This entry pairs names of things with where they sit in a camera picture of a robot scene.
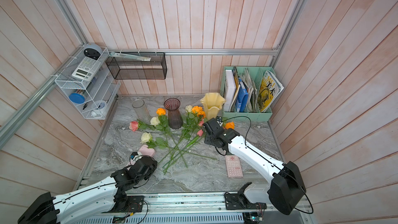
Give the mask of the orange rose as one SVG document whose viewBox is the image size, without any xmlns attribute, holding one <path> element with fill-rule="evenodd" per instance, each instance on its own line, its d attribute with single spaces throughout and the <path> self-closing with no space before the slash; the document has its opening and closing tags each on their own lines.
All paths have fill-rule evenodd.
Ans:
<svg viewBox="0 0 398 224">
<path fill-rule="evenodd" d="M 235 129 L 235 123 L 234 122 L 227 122 L 224 127 L 225 127 L 225 129 L 234 130 Z"/>
<path fill-rule="evenodd" d="M 156 111 L 156 114 L 157 114 L 157 116 L 161 116 L 161 115 L 165 115 L 167 118 L 168 118 L 168 113 L 166 113 L 166 109 L 163 109 L 163 108 L 159 108 L 159 109 L 157 109 L 157 111 Z M 171 148 L 174 146 L 174 144 L 173 144 L 173 142 L 176 142 L 176 140 L 174 139 L 174 137 L 173 137 L 173 135 L 172 135 L 172 131 L 173 131 L 173 129 L 171 129 L 171 138 L 169 138 L 169 146 L 170 146 L 170 149 L 167 149 L 168 150 L 168 153 L 169 153 L 169 151 L 171 150 Z"/>
</svg>

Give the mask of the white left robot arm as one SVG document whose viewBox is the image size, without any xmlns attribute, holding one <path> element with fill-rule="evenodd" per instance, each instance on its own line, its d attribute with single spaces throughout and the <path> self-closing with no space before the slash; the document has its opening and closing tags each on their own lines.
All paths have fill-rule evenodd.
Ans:
<svg viewBox="0 0 398 224">
<path fill-rule="evenodd" d="M 126 192 L 147 182 L 157 168 L 157 161 L 148 155 L 137 155 L 132 164 L 88 187 L 52 196 L 39 197 L 19 217 L 19 224 L 75 224 L 91 216 L 109 211 L 137 210 Z"/>
</svg>

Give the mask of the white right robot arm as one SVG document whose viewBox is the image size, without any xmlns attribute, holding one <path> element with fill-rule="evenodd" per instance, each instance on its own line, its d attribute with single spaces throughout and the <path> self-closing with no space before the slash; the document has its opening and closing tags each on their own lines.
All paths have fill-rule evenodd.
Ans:
<svg viewBox="0 0 398 224">
<path fill-rule="evenodd" d="M 298 166 L 279 161 L 250 144 L 245 136 L 225 129 L 211 118 L 203 124 L 205 142 L 245 161 L 267 181 L 266 184 L 246 183 L 236 194 L 225 193 L 228 210 L 265 208 L 272 205 L 280 213 L 290 215 L 306 196 L 306 188 Z"/>
</svg>

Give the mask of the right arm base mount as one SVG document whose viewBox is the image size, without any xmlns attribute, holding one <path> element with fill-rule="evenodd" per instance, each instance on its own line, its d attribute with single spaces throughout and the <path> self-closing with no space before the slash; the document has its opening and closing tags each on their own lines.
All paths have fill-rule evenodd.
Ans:
<svg viewBox="0 0 398 224">
<path fill-rule="evenodd" d="M 244 191 L 248 186 L 250 186 L 252 182 L 246 183 L 237 193 L 232 194 L 229 192 L 224 193 L 224 200 L 227 210 L 250 210 L 250 209 L 258 209 L 265 210 L 267 209 L 266 203 L 251 203 L 244 195 Z"/>
</svg>

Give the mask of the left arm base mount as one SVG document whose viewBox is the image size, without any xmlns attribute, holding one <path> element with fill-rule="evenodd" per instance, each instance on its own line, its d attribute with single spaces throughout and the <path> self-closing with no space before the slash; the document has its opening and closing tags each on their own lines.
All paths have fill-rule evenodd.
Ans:
<svg viewBox="0 0 398 224">
<path fill-rule="evenodd" d="M 114 199 L 114 207 L 108 211 L 109 213 L 141 213 L 143 209 L 144 196 L 116 196 Z"/>
</svg>

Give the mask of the orange carnation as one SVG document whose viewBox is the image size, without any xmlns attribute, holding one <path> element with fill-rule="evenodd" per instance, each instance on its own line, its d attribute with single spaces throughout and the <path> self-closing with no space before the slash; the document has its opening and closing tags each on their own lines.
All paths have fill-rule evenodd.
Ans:
<svg viewBox="0 0 398 224">
<path fill-rule="evenodd" d="M 188 123 L 190 120 L 196 120 L 200 122 L 200 126 L 203 125 L 203 121 L 206 117 L 206 114 L 201 106 L 193 106 L 192 109 L 193 113 L 185 113 L 185 116 L 183 117 L 183 124 Z"/>
</svg>

